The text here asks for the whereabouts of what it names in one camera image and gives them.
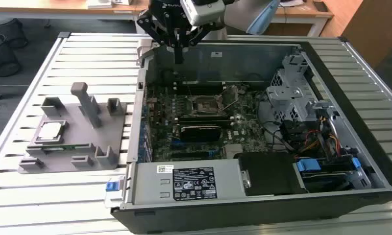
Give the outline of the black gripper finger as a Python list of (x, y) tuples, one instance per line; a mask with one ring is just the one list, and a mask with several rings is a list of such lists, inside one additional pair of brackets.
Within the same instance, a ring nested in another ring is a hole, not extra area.
[(168, 46), (174, 53), (174, 62), (179, 64), (179, 40), (176, 29), (168, 30), (152, 15), (150, 9), (144, 10), (138, 18), (138, 24), (146, 33), (163, 46)]
[(211, 31), (216, 30), (216, 23), (211, 22), (196, 29), (191, 30), (191, 25), (187, 24), (179, 29), (179, 63), (184, 62), (184, 48), (195, 46)]

